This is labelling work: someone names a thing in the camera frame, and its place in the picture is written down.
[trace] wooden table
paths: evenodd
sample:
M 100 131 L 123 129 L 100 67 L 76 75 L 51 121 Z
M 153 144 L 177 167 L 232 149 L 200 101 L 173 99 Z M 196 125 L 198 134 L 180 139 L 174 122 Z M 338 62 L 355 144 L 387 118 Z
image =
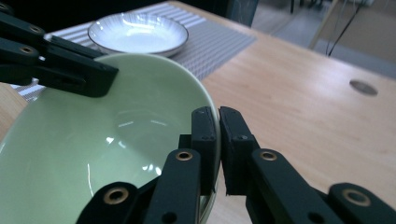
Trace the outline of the wooden table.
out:
M 257 41 L 203 80 L 217 107 L 239 110 L 261 147 L 281 152 L 308 183 L 327 192 L 335 183 L 363 186 L 396 208 L 396 81 L 320 56 L 220 17 L 188 7 Z M 377 96 L 353 90 L 371 84 Z M 24 107 L 2 85 L 1 118 Z M 249 223 L 244 197 L 219 194 L 208 223 Z

